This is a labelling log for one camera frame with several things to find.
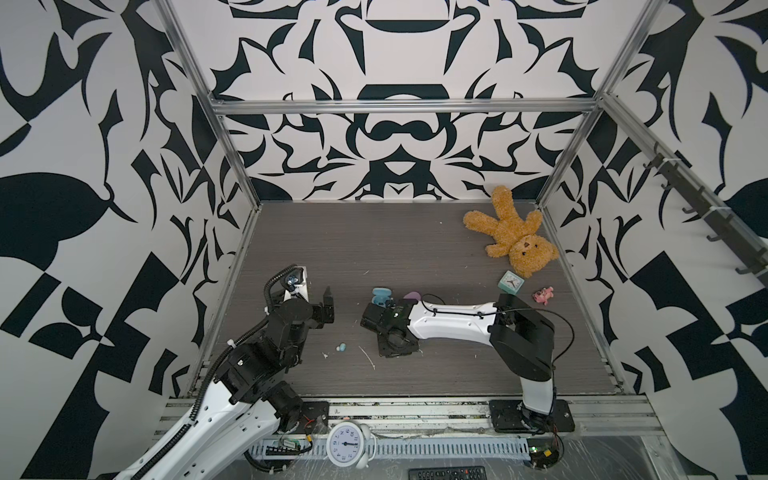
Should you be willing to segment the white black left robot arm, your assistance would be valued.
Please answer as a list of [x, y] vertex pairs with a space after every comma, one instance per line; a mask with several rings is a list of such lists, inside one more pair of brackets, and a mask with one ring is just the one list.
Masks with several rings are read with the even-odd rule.
[[263, 289], [265, 317], [207, 370], [190, 409], [119, 479], [213, 479], [261, 439], [296, 427], [301, 397], [285, 381], [308, 333], [334, 321], [330, 291], [309, 299], [303, 266], [290, 265]]

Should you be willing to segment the purple earbud charging case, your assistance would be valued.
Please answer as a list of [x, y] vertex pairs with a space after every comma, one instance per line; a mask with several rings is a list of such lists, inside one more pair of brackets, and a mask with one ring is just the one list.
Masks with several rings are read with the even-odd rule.
[[404, 299], [420, 301], [422, 296], [417, 291], [411, 291], [403, 296]]

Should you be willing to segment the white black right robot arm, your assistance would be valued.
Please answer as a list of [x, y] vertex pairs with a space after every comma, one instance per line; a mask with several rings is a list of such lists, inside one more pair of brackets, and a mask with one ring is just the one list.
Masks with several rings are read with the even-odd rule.
[[576, 430], [568, 403], [554, 384], [555, 327], [536, 308], [502, 293], [478, 305], [434, 304], [422, 298], [374, 300], [360, 324], [376, 334], [379, 355], [395, 358], [419, 349], [421, 340], [451, 339], [489, 346], [521, 383], [520, 400], [491, 400], [498, 433], [561, 434]]

